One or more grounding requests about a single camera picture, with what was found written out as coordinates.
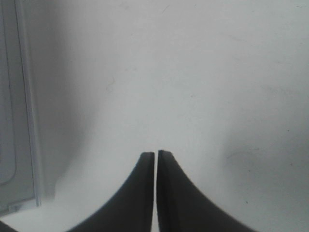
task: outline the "white floor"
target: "white floor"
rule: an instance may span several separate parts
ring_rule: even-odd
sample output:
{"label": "white floor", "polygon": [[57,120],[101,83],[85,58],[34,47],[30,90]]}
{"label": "white floor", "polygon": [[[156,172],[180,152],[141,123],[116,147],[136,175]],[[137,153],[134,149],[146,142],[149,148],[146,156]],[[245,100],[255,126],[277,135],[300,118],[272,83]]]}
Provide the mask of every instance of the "white floor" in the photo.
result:
{"label": "white floor", "polygon": [[142,151],[166,149],[243,223],[309,231],[308,1],[24,7],[44,198],[1,220],[67,230],[116,192]]}

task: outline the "scuff mark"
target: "scuff mark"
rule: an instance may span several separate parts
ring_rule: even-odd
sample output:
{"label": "scuff mark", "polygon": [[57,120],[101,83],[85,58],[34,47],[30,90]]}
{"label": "scuff mark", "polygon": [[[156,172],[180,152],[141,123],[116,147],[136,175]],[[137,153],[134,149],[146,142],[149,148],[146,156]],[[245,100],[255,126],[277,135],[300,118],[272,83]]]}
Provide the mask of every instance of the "scuff mark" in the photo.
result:
{"label": "scuff mark", "polygon": [[164,10],[162,11],[162,13],[164,13],[168,7],[170,7],[170,5],[168,5],[166,8],[164,8]]}
{"label": "scuff mark", "polygon": [[112,86],[113,84],[115,84],[115,78],[112,78],[112,82],[110,82],[107,86],[106,86],[106,91],[108,93],[111,93],[112,92]]}

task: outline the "white surface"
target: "white surface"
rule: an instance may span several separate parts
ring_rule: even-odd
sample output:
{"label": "white surface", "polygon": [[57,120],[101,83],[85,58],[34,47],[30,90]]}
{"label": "white surface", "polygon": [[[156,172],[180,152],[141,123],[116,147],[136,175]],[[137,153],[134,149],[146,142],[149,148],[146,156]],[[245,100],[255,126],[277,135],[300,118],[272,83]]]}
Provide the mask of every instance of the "white surface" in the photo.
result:
{"label": "white surface", "polygon": [[307,1],[28,0],[25,11],[46,199],[4,222],[64,231],[142,151],[166,149],[243,223],[309,231]]}

